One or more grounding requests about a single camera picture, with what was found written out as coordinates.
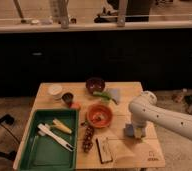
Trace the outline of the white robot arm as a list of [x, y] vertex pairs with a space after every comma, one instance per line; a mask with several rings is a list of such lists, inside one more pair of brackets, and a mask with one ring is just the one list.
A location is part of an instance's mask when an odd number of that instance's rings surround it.
[[192, 141], [192, 115], [166, 110], [156, 104], [157, 97], [151, 91], [143, 91], [129, 103], [134, 137], [142, 138], [150, 121]]

